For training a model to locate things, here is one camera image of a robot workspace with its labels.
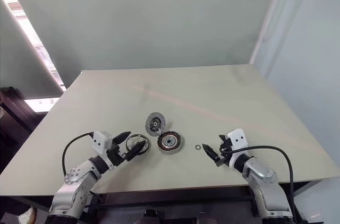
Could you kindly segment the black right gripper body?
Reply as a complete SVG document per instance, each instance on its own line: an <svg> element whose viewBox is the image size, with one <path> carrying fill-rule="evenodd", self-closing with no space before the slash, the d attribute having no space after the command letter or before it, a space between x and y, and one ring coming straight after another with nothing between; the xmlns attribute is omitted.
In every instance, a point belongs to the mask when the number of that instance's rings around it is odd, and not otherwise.
<svg viewBox="0 0 340 224"><path fill-rule="evenodd" d="M226 139L223 141L223 143L220 145L219 151L222 155L222 157L216 162L216 166L220 167L222 165L229 166L230 159L232 157L231 151L232 151L232 142L231 139Z"/></svg>

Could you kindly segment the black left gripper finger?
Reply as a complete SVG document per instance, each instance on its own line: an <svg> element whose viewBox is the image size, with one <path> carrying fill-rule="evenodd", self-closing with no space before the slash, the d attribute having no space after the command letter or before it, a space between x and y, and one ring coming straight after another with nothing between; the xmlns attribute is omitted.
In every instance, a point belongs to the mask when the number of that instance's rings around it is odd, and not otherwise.
<svg viewBox="0 0 340 224"><path fill-rule="evenodd" d="M121 134L113 138L113 144L121 144L129 137L130 134L130 131L122 132Z"/></svg>
<svg viewBox="0 0 340 224"><path fill-rule="evenodd" d="M145 141L136 143L132 147L132 149L125 154L125 160L131 161L135 156L137 156L139 152L143 149L145 143L146 143Z"/></svg>

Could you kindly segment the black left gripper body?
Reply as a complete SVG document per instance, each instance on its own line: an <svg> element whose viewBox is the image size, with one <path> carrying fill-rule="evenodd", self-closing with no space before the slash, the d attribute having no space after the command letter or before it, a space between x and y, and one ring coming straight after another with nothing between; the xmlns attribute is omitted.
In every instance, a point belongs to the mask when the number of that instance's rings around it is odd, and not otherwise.
<svg viewBox="0 0 340 224"><path fill-rule="evenodd" d="M126 159L126 153L121 151L120 146L112 142L106 150L107 164L109 167L117 167Z"/></svg>

